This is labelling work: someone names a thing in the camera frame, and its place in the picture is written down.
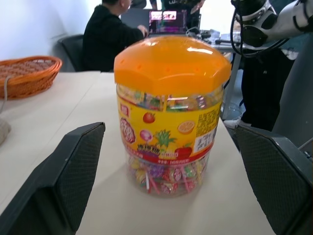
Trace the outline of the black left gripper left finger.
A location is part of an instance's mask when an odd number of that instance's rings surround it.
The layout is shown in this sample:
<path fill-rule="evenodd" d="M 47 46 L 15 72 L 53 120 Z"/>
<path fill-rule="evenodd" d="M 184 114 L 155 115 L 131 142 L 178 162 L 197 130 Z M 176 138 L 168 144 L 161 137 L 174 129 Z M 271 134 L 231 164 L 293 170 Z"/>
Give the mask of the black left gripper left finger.
<path fill-rule="evenodd" d="M 75 235 L 94 185 L 106 127 L 64 135 L 0 215 L 0 235 Z"/>

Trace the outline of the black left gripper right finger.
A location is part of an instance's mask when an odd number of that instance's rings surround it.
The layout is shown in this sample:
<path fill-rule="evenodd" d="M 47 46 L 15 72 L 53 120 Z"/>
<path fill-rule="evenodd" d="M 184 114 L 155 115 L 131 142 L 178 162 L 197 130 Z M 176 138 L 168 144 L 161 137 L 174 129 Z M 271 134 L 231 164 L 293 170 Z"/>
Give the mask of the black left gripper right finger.
<path fill-rule="evenodd" d="M 235 128 L 253 193 L 276 235 L 313 235 L 313 159 L 288 138 Z"/>

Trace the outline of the clear plastic lollipop jar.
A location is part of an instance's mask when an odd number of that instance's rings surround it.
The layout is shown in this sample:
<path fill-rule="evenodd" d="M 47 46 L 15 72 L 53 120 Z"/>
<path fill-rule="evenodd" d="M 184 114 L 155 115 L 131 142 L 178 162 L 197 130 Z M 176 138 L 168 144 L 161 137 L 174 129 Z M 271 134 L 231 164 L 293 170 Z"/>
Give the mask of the clear plastic lollipop jar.
<path fill-rule="evenodd" d="M 132 181 L 147 193 L 162 197 L 190 193 L 203 181 L 213 147 L 224 90 L 208 94 L 155 96 L 116 87 L 119 126 Z M 149 174 L 150 165 L 161 165 L 160 178 Z M 135 173 L 146 171 L 146 183 Z M 165 195 L 161 183 L 178 183 L 177 193 Z"/>

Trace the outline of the orange plastic jar lid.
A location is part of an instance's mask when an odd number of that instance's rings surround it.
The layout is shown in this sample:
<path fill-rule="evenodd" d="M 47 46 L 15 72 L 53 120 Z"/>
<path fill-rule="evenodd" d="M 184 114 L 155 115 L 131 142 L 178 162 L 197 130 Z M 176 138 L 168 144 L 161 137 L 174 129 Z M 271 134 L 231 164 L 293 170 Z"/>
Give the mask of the orange plastic jar lid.
<path fill-rule="evenodd" d="M 161 36 L 124 49 L 113 72 L 116 84 L 152 95 L 207 94 L 230 78 L 231 64 L 200 40 Z"/>

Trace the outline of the white shoe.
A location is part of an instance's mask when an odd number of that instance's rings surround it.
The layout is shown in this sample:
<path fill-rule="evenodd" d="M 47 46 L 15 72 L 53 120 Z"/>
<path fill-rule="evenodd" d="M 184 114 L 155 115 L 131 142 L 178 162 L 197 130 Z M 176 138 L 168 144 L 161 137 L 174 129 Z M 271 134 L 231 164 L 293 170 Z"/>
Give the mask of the white shoe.
<path fill-rule="evenodd" d="M 240 118 L 235 120 L 225 120 L 224 125 L 226 128 L 235 129 L 237 125 L 251 126 L 251 123 L 246 123 L 242 121 Z"/>

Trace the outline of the yellow wrapped lollipop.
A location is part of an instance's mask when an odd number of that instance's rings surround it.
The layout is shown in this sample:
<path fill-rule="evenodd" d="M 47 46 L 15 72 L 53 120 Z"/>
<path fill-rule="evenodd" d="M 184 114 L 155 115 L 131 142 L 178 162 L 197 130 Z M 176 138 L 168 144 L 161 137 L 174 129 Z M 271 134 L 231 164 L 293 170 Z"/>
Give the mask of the yellow wrapped lollipop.
<path fill-rule="evenodd" d="M 139 184 L 145 184 L 146 183 L 146 171 L 143 169 L 138 169 L 135 173 L 136 181 Z"/>

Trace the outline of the standing person in black trousers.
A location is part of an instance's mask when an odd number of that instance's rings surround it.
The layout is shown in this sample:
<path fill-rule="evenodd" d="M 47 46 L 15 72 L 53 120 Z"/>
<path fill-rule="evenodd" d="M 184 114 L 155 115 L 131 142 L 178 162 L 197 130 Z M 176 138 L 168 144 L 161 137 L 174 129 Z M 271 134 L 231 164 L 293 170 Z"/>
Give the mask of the standing person in black trousers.
<path fill-rule="evenodd" d="M 244 59 L 241 120 L 252 127 L 272 131 L 280 112 L 286 79 L 294 64 L 282 49 Z"/>

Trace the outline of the purple wrapped lollipop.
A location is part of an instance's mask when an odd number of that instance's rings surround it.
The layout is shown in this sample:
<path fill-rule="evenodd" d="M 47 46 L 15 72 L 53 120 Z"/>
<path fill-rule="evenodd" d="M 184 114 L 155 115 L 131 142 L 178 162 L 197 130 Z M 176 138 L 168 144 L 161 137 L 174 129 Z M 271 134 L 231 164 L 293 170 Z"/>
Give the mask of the purple wrapped lollipop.
<path fill-rule="evenodd" d="M 149 166 L 149 174 L 153 178 L 160 178 L 164 173 L 164 167 L 161 165 L 150 165 Z"/>

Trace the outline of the orange wicker basket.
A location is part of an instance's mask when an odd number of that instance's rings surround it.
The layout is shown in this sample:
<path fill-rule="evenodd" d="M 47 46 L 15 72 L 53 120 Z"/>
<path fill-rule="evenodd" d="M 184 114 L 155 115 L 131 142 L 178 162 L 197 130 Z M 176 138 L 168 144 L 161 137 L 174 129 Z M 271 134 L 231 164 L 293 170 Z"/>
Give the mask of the orange wicker basket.
<path fill-rule="evenodd" d="M 54 56 L 0 61 L 0 99 L 21 99 L 48 90 L 62 67 Z"/>

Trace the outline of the black office chair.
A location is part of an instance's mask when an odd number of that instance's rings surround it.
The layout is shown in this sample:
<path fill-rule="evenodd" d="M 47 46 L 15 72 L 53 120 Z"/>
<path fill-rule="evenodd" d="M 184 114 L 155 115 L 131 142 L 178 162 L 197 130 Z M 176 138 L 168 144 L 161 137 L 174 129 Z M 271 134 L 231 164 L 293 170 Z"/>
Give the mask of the black office chair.
<path fill-rule="evenodd" d="M 58 41 L 76 72 L 85 71 L 83 65 L 83 34 L 68 36 Z"/>

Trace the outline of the seated person in black hoodie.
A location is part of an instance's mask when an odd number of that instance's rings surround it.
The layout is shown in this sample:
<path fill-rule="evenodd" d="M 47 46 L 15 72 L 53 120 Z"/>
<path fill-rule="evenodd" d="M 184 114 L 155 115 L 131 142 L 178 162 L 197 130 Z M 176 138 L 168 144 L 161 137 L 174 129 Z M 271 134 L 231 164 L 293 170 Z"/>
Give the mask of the seated person in black hoodie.
<path fill-rule="evenodd" d="M 82 63 L 86 70 L 113 71 L 115 57 L 125 48 L 148 36 L 145 26 L 130 27 L 120 15 L 132 0 L 102 0 L 95 7 L 83 35 Z"/>

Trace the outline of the dark grey laptop lid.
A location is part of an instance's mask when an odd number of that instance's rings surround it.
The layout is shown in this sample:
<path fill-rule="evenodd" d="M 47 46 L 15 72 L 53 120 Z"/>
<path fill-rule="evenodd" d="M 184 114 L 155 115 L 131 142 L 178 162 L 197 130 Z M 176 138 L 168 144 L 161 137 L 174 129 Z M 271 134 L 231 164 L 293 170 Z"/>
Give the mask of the dark grey laptop lid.
<path fill-rule="evenodd" d="M 149 28 L 149 9 L 130 8 L 121 15 L 121 21 L 129 27 L 138 27 L 143 25 Z"/>

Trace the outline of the laptop with lit screen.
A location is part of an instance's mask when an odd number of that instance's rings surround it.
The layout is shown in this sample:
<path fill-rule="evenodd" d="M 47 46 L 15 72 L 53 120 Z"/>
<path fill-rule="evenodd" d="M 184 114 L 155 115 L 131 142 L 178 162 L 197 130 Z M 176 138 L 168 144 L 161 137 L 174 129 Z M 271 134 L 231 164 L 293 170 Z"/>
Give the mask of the laptop with lit screen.
<path fill-rule="evenodd" d="M 150 10 L 149 36 L 184 35 L 187 31 L 187 11 Z"/>

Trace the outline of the standing person in dark top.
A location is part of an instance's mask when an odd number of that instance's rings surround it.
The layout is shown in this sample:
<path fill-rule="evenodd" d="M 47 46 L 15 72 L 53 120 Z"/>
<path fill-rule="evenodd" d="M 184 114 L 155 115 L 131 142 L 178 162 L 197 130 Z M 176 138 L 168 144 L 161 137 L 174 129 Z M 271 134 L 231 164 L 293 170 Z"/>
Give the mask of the standing person in dark top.
<path fill-rule="evenodd" d="M 161 3 L 161 10 L 186 10 L 192 15 L 199 13 L 205 0 L 150 0 L 153 9 L 157 10 L 157 2 Z"/>

